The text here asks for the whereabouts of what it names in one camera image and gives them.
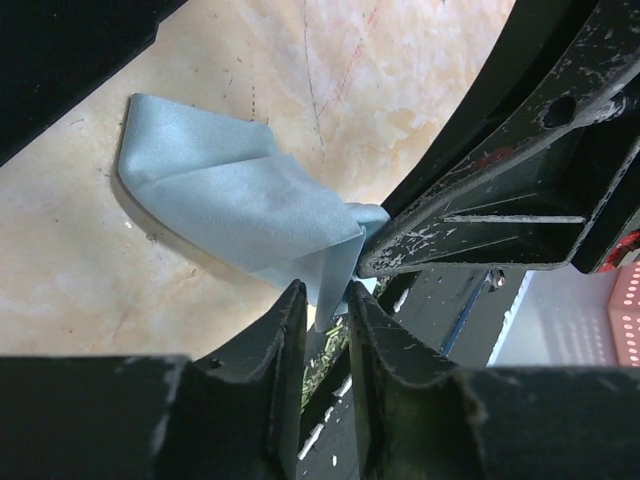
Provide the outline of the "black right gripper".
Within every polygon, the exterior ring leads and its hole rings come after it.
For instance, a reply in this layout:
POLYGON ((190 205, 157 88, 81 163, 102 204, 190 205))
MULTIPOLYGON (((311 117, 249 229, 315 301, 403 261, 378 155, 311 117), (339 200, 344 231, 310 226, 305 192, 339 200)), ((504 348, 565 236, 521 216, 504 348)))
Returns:
POLYGON ((394 219, 361 275, 619 265, 639 228, 638 2, 515 2, 469 91, 382 206, 394 219), (479 145, 553 66, 549 131, 515 149, 498 133, 479 145))

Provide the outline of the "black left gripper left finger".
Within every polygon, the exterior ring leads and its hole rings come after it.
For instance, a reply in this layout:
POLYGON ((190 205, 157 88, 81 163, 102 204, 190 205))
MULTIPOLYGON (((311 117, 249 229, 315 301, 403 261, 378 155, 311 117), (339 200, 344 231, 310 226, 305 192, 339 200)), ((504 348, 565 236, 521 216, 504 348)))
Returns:
POLYGON ((5 479, 291 479, 306 289, 194 360, 182 354, 5 356, 5 479))

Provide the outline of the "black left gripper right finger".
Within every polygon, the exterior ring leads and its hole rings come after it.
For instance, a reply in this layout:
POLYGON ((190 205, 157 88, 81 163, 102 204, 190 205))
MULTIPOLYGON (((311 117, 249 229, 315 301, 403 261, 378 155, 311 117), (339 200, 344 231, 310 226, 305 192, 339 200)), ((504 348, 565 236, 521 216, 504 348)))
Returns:
MULTIPOLYGON (((348 289, 349 331, 360 339, 366 288, 348 289)), ((479 473, 450 479, 635 479, 639 372, 635 368, 465 368, 460 389, 479 473)))

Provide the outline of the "light blue lens cloth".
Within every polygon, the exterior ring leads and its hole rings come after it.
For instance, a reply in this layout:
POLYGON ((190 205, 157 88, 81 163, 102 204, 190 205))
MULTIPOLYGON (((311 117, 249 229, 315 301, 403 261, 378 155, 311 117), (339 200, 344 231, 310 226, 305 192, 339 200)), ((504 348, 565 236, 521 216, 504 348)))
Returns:
POLYGON ((118 173, 143 209, 204 252, 278 287, 302 281, 319 331, 346 312, 363 248, 389 220, 310 177, 267 125, 152 95, 130 98, 118 173))

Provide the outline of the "black glasses case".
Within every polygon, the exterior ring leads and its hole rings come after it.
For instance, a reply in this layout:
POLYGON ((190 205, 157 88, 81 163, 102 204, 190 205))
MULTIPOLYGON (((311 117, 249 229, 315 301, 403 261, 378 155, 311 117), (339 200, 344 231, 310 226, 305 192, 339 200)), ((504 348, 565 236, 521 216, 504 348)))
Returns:
POLYGON ((1 161, 152 45, 159 25, 184 3, 2 2, 1 161))

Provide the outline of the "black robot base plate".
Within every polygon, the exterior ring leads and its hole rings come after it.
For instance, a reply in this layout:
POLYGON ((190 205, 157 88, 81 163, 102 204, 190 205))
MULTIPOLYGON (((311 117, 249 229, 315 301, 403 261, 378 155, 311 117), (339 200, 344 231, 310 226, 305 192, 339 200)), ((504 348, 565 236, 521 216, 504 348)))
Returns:
POLYGON ((475 477, 452 364, 493 363, 531 276, 435 268, 380 281, 360 339, 347 316, 309 335, 300 479, 475 477))

